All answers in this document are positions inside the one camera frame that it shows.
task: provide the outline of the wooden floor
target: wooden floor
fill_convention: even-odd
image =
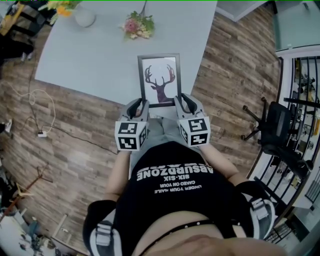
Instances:
[[[68,214],[70,243],[85,250],[82,224],[88,205],[104,195],[117,152],[114,125],[121,105],[36,81],[35,70],[49,33],[50,28],[45,27],[38,35],[35,58],[24,64],[10,61],[2,67],[0,116],[13,118],[13,139],[5,134],[0,136],[4,149],[2,162],[24,187],[36,177],[36,168],[48,163],[46,176],[53,183],[38,181],[30,190],[34,196],[21,201],[19,207],[28,208],[26,220],[35,216],[40,231],[47,236]],[[271,11],[260,7],[238,23],[216,14],[192,91],[210,117],[211,142],[244,174],[250,170],[260,148],[253,139],[240,140],[240,135],[250,133],[253,127],[252,118],[242,111],[242,106],[247,105],[260,116],[261,97],[276,99],[280,63],[274,52]],[[52,129],[47,138],[38,138],[32,119],[21,130],[32,112],[28,97],[21,98],[10,85],[20,94],[26,94],[29,85],[30,91],[45,90],[54,100],[55,126],[109,151],[58,129]],[[42,92],[36,94],[36,99],[34,110],[41,127],[52,121],[53,106]]]

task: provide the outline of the black t-shirt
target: black t-shirt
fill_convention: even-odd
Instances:
[[[120,234],[124,256],[133,253],[152,223],[178,211],[207,216],[224,238],[236,236],[232,222],[240,223],[246,236],[252,237],[250,207],[237,187],[206,166],[200,154],[168,142],[149,149],[138,161],[116,203],[103,200],[88,207],[83,240],[90,249],[92,230],[114,209],[112,228]]]

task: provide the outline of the deer silhouette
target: deer silhouette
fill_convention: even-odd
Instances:
[[[165,79],[164,77],[162,76],[162,85],[158,85],[157,84],[157,79],[154,80],[154,82],[151,82],[150,81],[150,77],[152,76],[152,74],[150,73],[150,68],[151,68],[151,65],[149,67],[147,67],[144,71],[144,75],[145,75],[145,81],[148,83],[148,84],[153,84],[151,85],[151,88],[156,90],[156,94],[157,94],[157,98],[158,98],[158,102],[159,103],[164,103],[164,102],[173,102],[174,101],[174,98],[168,98],[165,94],[165,86],[167,84],[170,84],[172,83],[176,76],[175,76],[175,71],[174,69],[170,66],[170,65],[167,65],[167,69],[169,70],[169,76],[170,76],[170,79],[169,81],[166,81],[165,82]]]

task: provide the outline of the office chair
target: office chair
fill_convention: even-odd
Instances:
[[[29,14],[22,12],[20,14],[20,17],[23,17],[29,21],[31,21],[29,28],[26,29],[24,27],[20,27],[18,25],[12,25],[11,31],[18,31],[20,33],[26,34],[30,37],[34,37],[44,25],[50,25],[49,20],[52,18],[52,16],[56,13],[56,10],[54,9],[44,9],[44,10],[38,10],[39,7],[45,5],[48,1],[20,1],[22,5],[29,6],[30,8],[34,9],[37,13],[36,16],[30,16]]]
[[[261,100],[263,101],[261,119],[252,113],[247,106],[243,106],[242,109],[258,122],[258,126],[247,137],[241,135],[241,139],[247,141],[261,131],[261,139],[258,140],[258,143],[261,145],[262,151],[280,158],[295,175],[303,179],[313,168],[313,163],[310,160],[304,161],[292,147],[287,146],[293,113],[285,106],[273,101],[270,103],[266,118],[267,100],[265,97]]]

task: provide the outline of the black and white marker cube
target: black and white marker cube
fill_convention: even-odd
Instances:
[[[148,122],[116,121],[115,142],[120,151],[139,151],[147,139]]]
[[[209,143],[210,120],[208,116],[180,119],[180,133],[188,147],[196,147]]]

